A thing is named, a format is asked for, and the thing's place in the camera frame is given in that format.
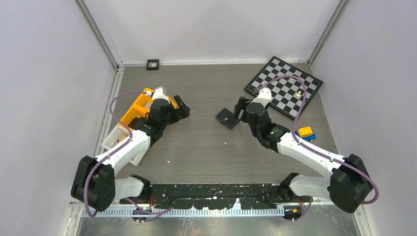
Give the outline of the black leather card holder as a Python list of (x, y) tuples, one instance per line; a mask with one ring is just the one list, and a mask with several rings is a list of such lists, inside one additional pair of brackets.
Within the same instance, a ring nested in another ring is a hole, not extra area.
[(228, 129), (233, 129), (241, 120), (234, 117), (234, 114), (227, 108), (223, 108), (215, 118)]

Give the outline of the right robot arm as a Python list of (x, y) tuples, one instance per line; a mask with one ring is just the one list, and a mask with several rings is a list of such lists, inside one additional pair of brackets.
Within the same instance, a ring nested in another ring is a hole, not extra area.
[(294, 158), (320, 174), (320, 177), (290, 174), (281, 182), (284, 200), (293, 202), (299, 196), (328, 199), (347, 213), (375, 201), (365, 200), (377, 188), (359, 156), (344, 157), (299, 138), (290, 129), (272, 122), (267, 107), (258, 98), (240, 97), (229, 120), (247, 123), (263, 147)]

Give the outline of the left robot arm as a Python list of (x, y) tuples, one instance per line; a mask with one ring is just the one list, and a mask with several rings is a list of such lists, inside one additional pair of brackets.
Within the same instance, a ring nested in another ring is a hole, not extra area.
[(116, 179), (116, 175), (126, 164), (138, 165), (169, 124), (189, 115), (190, 108), (179, 95), (158, 95), (155, 90), (141, 92), (103, 142), (107, 152), (80, 160), (71, 196), (84, 203), (90, 217), (95, 216), (91, 209), (103, 212), (113, 201), (146, 203), (152, 195), (147, 179), (138, 175)]

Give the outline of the yellow plastic bin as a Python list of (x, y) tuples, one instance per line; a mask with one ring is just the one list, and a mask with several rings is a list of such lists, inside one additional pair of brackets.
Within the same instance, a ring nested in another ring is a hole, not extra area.
[(120, 119), (121, 122), (118, 122), (118, 125), (120, 127), (123, 127), (122, 124), (125, 125), (129, 125), (130, 122), (134, 119), (134, 118), (145, 118), (146, 117), (146, 113), (149, 112), (149, 109), (144, 108), (142, 106), (139, 105), (132, 105), (127, 112), (122, 116), (122, 118)]
[[(154, 90), (155, 89), (145, 88), (143, 90), (143, 92), (140, 95), (138, 95), (138, 97), (135, 99), (135, 101), (132, 103), (132, 105), (139, 105), (139, 106), (142, 106), (142, 107), (147, 108), (147, 109), (150, 110), (150, 107), (153, 103), (152, 94), (153, 94)], [(170, 96), (168, 96), (168, 98), (170, 100), (170, 103), (176, 109), (178, 106), (177, 106), (175, 100)]]

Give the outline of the black white chessboard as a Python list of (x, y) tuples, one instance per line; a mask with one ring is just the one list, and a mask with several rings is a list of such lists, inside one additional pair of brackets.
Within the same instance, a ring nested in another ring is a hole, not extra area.
[[(306, 101), (302, 108), (302, 111), (311, 102), (314, 95), (318, 92), (323, 84), (323, 81), (315, 78), (307, 72), (304, 72), (295, 66), (273, 56), (269, 62), (256, 74), (256, 76), (245, 86), (244, 90), (257, 96), (257, 89), (271, 81), (276, 77), (283, 75), (292, 75), (299, 77), (306, 85)], [(284, 78), (278, 82), (272, 82), (267, 85), (272, 93), (272, 101), (270, 106), (281, 112), (285, 116), (294, 120), (300, 110), (303, 95), (303, 86), (301, 82), (294, 78)], [(301, 97), (296, 97), (296, 93), (301, 91)]]

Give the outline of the white plastic tray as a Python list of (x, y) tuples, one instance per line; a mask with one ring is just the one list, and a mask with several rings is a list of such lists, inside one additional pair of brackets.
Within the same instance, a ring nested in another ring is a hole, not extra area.
[(109, 157), (104, 163), (119, 171), (127, 163), (134, 166), (140, 163), (150, 147), (150, 137), (140, 130), (128, 132), (117, 124), (104, 138), (101, 147)]

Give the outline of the small black square box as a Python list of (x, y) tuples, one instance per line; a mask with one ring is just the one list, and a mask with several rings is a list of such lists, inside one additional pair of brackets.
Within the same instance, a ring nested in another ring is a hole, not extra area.
[(148, 59), (146, 64), (146, 70), (158, 70), (160, 65), (159, 59)]

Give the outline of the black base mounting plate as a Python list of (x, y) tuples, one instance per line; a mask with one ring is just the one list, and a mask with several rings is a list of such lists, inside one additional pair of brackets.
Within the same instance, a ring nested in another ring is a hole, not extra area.
[(156, 209), (220, 210), (231, 209), (239, 203), (241, 209), (273, 209), (283, 203), (301, 206), (309, 197), (299, 197), (289, 188), (278, 184), (153, 184), (146, 186), (138, 197), (130, 197), (136, 204)]

